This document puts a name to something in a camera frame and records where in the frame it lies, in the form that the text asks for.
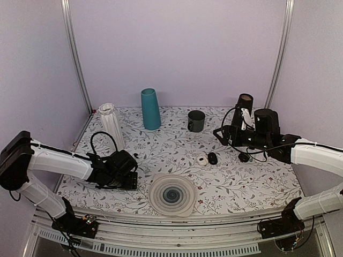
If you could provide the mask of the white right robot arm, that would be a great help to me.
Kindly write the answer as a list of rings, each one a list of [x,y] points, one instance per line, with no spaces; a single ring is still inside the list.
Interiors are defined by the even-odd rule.
[[[233,108],[230,125],[222,124],[214,136],[224,146],[254,148],[286,164],[300,164],[342,176],[342,149],[309,141],[298,135],[281,134],[277,112],[258,109],[253,114],[245,108]],[[310,216],[342,209],[342,185],[305,198],[292,200],[277,222],[281,233],[289,233]]]

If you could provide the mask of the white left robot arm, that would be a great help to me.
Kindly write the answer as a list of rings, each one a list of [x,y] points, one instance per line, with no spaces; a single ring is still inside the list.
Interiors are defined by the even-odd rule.
[[[21,131],[1,151],[1,187],[25,196],[35,206],[58,219],[67,232],[80,227],[68,200],[53,193],[39,181],[33,171],[48,171],[68,175],[94,183],[98,189],[135,190],[137,188],[137,161],[125,150],[115,150],[100,157],[95,148],[86,155],[44,145]]]

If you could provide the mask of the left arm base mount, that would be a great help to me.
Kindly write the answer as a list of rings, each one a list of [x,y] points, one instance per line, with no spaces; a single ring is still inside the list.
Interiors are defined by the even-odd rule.
[[[69,201],[62,197],[66,206],[66,213],[60,218],[53,218],[52,228],[67,235],[76,235],[94,239],[98,231],[99,223],[96,217],[86,214],[83,217],[76,217]]]

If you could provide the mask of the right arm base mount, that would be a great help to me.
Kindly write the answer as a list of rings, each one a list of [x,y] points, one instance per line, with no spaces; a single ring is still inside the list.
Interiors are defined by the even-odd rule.
[[[301,197],[293,199],[281,212],[281,217],[273,220],[260,221],[257,231],[263,239],[286,235],[301,231],[305,228],[302,220],[298,219],[294,213],[295,205]]]

